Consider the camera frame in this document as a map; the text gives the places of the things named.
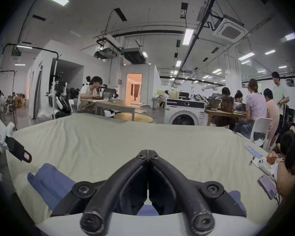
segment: pink shirt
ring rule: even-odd
[[[279,115],[279,107],[277,104],[275,104],[274,100],[269,100],[266,103],[266,111],[267,111],[267,118],[272,119],[269,126],[269,132],[268,132],[268,139],[271,140],[277,130],[277,127],[279,126],[280,121],[280,115]]]

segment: ceiling vent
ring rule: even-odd
[[[145,57],[140,47],[122,49],[122,54],[131,64],[145,64]]]
[[[216,22],[213,36],[224,38],[235,43],[247,33],[248,30],[244,28],[243,23],[230,16],[224,15],[223,20],[218,20]]]

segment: white t-shirt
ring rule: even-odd
[[[163,102],[166,102],[166,99],[169,98],[169,95],[166,94],[166,93],[163,93],[162,94],[162,99],[163,99]]]
[[[94,95],[97,96],[97,91],[94,89],[93,92],[90,90],[90,86],[89,85],[84,85],[80,92],[79,92],[79,96],[78,96],[78,106],[77,106],[77,110],[81,110],[82,108],[84,108],[87,104],[88,101],[81,101],[81,93],[87,94],[87,95]]]

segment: ceiling air conditioner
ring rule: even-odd
[[[224,15],[223,20],[219,19],[216,22],[213,36],[224,38],[235,43],[247,33],[248,30],[244,28],[243,23],[230,16]]]
[[[293,79],[286,79],[286,84],[288,87],[294,87],[294,80]]]

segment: white table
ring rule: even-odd
[[[33,158],[28,164],[7,153],[16,192],[35,223],[48,218],[51,211],[28,183],[28,172],[36,174],[50,163],[76,182],[97,182],[109,178],[142,149],[155,150],[189,179],[218,181],[228,192],[240,191],[247,218],[254,223],[265,224],[277,208],[257,183],[264,173],[248,165],[252,156],[244,146],[267,153],[225,128],[76,114],[18,130],[13,136]]]

